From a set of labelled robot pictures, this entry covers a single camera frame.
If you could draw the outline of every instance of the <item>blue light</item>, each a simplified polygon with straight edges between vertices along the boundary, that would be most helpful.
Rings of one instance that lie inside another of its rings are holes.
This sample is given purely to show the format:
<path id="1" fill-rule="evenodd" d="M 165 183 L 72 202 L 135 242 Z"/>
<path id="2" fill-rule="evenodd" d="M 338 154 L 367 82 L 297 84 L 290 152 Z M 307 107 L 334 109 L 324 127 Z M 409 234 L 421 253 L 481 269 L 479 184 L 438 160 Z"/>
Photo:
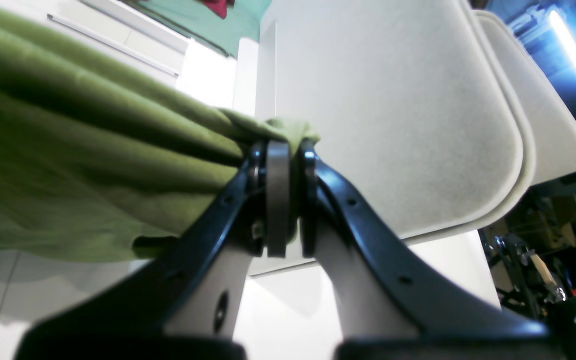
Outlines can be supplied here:
<path id="1" fill-rule="evenodd" d="M 557 38 L 559 42 L 563 46 L 564 50 L 566 51 L 566 55 L 572 65 L 576 69 L 576 43 L 570 34 L 570 30 L 562 20 L 560 14 L 557 11 L 552 10 L 548 16 L 548 21 L 550 22 L 550 26 L 557 34 Z"/>

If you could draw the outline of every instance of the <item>red object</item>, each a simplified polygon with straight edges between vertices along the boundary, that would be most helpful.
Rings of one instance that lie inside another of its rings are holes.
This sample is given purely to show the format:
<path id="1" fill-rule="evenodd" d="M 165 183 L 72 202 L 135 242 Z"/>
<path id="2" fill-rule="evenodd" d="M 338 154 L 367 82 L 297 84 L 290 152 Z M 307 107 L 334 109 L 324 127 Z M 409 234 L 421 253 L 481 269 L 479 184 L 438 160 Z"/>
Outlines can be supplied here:
<path id="1" fill-rule="evenodd" d="M 235 0 L 203 0 L 203 4 L 212 10 L 218 17 L 226 19 L 228 4 L 234 5 Z"/>

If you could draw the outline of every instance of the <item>green cloth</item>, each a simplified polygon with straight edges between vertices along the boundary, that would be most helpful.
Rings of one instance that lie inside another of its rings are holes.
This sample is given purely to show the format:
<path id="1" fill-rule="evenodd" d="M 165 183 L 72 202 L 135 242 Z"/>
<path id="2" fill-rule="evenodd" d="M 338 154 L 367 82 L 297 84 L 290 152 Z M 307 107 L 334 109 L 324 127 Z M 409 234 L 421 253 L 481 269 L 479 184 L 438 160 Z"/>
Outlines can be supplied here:
<path id="1" fill-rule="evenodd" d="M 220 18 L 199 0 L 124 0 L 128 5 L 225 55 L 238 56 L 240 39 L 259 41 L 261 18 L 272 0 L 236 0 Z"/>
<path id="2" fill-rule="evenodd" d="M 214 109 L 0 9 L 0 249 L 76 262 L 135 259 L 180 235 L 260 139 L 304 122 Z"/>

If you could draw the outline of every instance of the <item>fluorescent light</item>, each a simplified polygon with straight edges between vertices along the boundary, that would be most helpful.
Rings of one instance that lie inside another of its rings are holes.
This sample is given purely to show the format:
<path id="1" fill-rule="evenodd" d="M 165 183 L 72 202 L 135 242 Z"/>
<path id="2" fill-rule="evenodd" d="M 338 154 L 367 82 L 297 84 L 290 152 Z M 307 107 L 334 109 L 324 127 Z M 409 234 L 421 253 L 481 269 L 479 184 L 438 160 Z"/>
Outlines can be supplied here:
<path id="1" fill-rule="evenodd" d="M 560 14 L 557 11 L 552 10 L 548 16 L 548 21 L 550 22 L 550 26 L 557 34 L 557 38 L 559 42 L 563 46 L 564 50 L 566 51 L 566 55 L 570 62 L 574 65 L 576 69 L 576 43 L 570 34 L 570 30 L 562 20 Z"/>

